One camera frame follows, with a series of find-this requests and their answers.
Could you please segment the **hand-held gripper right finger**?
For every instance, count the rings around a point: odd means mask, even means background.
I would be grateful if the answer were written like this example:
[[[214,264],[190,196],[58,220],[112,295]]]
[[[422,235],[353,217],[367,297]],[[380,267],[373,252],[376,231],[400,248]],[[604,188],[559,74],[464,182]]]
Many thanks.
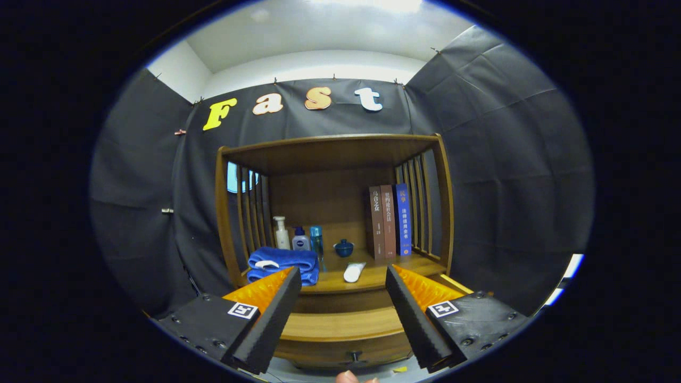
[[[421,368],[435,373],[508,341],[528,317],[484,291],[466,293],[396,264],[385,288]]]

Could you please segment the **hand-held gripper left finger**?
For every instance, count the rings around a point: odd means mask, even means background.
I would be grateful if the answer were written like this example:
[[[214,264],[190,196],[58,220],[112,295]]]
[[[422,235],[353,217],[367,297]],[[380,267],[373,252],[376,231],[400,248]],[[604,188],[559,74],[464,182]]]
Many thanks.
[[[253,375],[265,373],[300,289],[289,267],[226,296],[202,294],[155,324],[204,358]]]

